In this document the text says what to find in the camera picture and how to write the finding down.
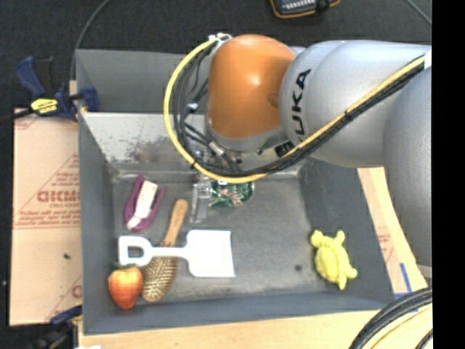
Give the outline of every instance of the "cardboard box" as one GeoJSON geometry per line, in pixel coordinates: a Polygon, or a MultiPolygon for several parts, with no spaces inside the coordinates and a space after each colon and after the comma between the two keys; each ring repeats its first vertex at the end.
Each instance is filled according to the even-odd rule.
{"type": "Polygon", "coordinates": [[[82,300],[78,126],[15,122],[11,325],[46,323],[82,300]]]}

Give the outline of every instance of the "yellow cable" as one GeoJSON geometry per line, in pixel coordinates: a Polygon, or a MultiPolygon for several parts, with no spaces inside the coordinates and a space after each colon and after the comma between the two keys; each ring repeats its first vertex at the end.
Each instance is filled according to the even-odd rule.
{"type": "MultiPolygon", "coordinates": [[[[171,78],[169,79],[168,85],[166,86],[166,93],[165,93],[165,98],[163,102],[163,120],[165,122],[166,129],[168,131],[168,135],[173,142],[174,147],[179,151],[181,156],[189,163],[191,164],[194,168],[196,168],[200,173],[203,173],[205,176],[210,177],[213,180],[218,180],[218,181],[226,181],[229,183],[233,184],[240,184],[240,183],[247,183],[251,181],[256,181],[264,176],[267,175],[267,173],[262,173],[262,174],[251,174],[249,176],[241,176],[241,177],[229,177],[229,176],[221,176],[219,174],[210,172],[209,170],[203,168],[199,163],[195,161],[195,159],[184,149],[184,147],[181,145],[181,143],[178,141],[177,136],[173,130],[173,127],[171,126],[171,121],[169,120],[169,102],[171,99],[171,93],[173,91],[174,83],[176,82],[177,78],[181,74],[181,71],[184,67],[187,66],[187,64],[201,51],[205,50],[208,48],[210,45],[212,45],[215,41],[217,41],[217,38],[211,38],[208,41],[203,42],[200,44],[198,47],[196,47],[192,52],[190,52],[186,57],[183,58],[183,60],[179,63],[179,65],[176,67],[174,70],[173,74],[171,75],[171,78]]],[[[299,143],[296,147],[292,148],[289,152],[287,152],[286,155],[288,156],[295,151],[305,147],[309,143],[311,143],[313,140],[321,136],[324,132],[326,132],[328,129],[330,129],[334,124],[337,122],[341,121],[345,116],[346,113],[349,113],[356,109],[357,107],[361,106],[363,103],[365,103],[367,100],[371,99],[374,95],[388,87],[390,84],[394,83],[396,80],[404,76],[408,71],[411,71],[415,67],[419,66],[420,64],[424,63],[424,57],[420,57],[417,60],[414,60],[412,63],[409,63],[405,67],[401,68],[399,71],[391,75],[389,78],[384,80],[383,82],[380,83],[377,87],[373,88],[369,93],[367,93],[364,97],[360,98],[356,103],[351,105],[348,109],[345,110],[345,112],[340,113],[336,118],[331,120],[329,123],[327,123],[325,126],[320,128],[318,131],[316,131],[313,135],[309,136],[306,138],[304,141],[299,143]]]]}
{"type": "Polygon", "coordinates": [[[381,90],[384,88],[388,87],[390,84],[394,83],[396,80],[404,76],[408,71],[411,71],[415,67],[419,66],[420,64],[424,63],[424,57],[420,57],[417,60],[414,60],[412,63],[409,63],[405,67],[401,68],[398,72],[394,73],[391,75],[389,78],[384,80],[383,82],[380,83],[377,87],[373,88],[369,93],[367,93],[364,97],[360,98],[356,103],[351,105],[348,109],[346,109],[343,113],[340,113],[336,118],[331,120],[329,123],[327,123],[325,126],[321,127],[318,131],[316,131],[313,135],[310,137],[306,138],[303,140],[301,143],[299,143],[295,148],[292,148],[290,151],[287,152],[287,155],[292,154],[293,152],[297,151],[300,148],[303,148],[304,146],[308,145],[311,143],[313,140],[321,136],[324,132],[326,132],[328,129],[330,129],[334,124],[336,124],[338,121],[341,121],[345,116],[346,113],[350,113],[351,111],[355,110],[356,108],[360,107],[363,103],[365,103],[367,100],[375,96],[377,93],[379,93],[381,90]]]}
{"type": "Polygon", "coordinates": [[[204,169],[199,163],[197,163],[194,158],[183,148],[181,143],[178,141],[177,136],[171,126],[171,121],[169,120],[169,101],[171,99],[171,92],[174,87],[174,83],[181,74],[182,69],[201,51],[209,47],[213,44],[217,39],[209,39],[208,41],[203,42],[198,47],[196,47],[191,53],[189,53],[176,67],[169,79],[168,85],[166,86],[166,93],[163,102],[163,120],[165,122],[166,130],[168,131],[168,135],[173,142],[174,147],[179,151],[182,157],[192,164],[194,168],[196,168],[199,172],[203,173],[205,176],[210,177],[213,180],[218,181],[227,181],[229,183],[246,183],[258,180],[264,177],[266,174],[253,174],[252,176],[245,176],[245,177],[225,177],[220,176],[218,174],[214,174],[207,169],[204,169]]]}
{"type": "Polygon", "coordinates": [[[402,323],[398,324],[393,329],[390,329],[388,332],[383,334],[373,346],[367,348],[370,349],[382,349],[382,348],[397,348],[396,345],[387,347],[387,345],[392,344],[393,340],[403,339],[403,342],[406,343],[406,335],[410,332],[418,332],[419,326],[426,326],[432,323],[432,306],[419,311],[414,316],[407,318],[402,323]]]}

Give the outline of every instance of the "yellow toy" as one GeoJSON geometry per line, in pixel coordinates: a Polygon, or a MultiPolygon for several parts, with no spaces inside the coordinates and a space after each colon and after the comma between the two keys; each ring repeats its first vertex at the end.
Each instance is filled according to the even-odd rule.
{"type": "Polygon", "coordinates": [[[339,289],[345,288],[348,278],[357,276],[357,270],[350,266],[349,256],[342,246],[345,238],[342,231],[330,238],[319,230],[310,237],[310,243],[318,249],[315,255],[317,272],[327,281],[338,284],[339,289]]]}

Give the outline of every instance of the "blue clamp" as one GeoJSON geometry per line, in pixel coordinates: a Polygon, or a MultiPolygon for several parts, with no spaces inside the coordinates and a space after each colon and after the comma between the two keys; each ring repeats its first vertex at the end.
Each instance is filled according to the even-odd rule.
{"type": "Polygon", "coordinates": [[[99,110],[97,91],[91,85],[82,87],[76,95],[69,95],[63,88],[55,93],[46,89],[36,73],[34,57],[27,57],[16,66],[20,83],[31,91],[31,109],[39,116],[58,116],[77,121],[77,107],[74,101],[84,100],[88,111],[99,110]]]}

